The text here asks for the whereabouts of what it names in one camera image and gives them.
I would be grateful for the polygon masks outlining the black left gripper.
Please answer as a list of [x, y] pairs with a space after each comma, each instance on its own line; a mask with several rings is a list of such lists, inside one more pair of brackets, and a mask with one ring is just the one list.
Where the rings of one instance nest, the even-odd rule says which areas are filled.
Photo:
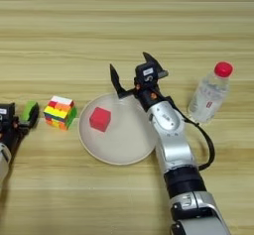
[[40, 107], [36, 103], [30, 110], [28, 121], [21, 121], [18, 116], [0, 120], [0, 143], [10, 151], [15, 151], [30, 129], [36, 125], [39, 112]]

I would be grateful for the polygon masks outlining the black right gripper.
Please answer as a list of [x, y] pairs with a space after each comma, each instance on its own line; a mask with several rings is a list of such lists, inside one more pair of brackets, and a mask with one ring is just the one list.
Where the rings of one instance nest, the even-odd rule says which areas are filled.
[[146, 62], [151, 62], [156, 66], [157, 72], [149, 73], [144, 76], [142, 73], [137, 73], [134, 77], [134, 87], [129, 90], [125, 90], [119, 81], [119, 75], [113, 65], [110, 66], [111, 82], [117, 92], [119, 98], [125, 98], [129, 95], [133, 95], [141, 104], [145, 111], [148, 111], [153, 105], [163, 101], [168, 101], [171, 104], [174, 103], [173, 99], [168, 96], [164, 96], [159, 88], [158, 80], [169, 75], [166, 70], [163, 70], [158, 61], [150, 54], [143, 52], [143, 56]]

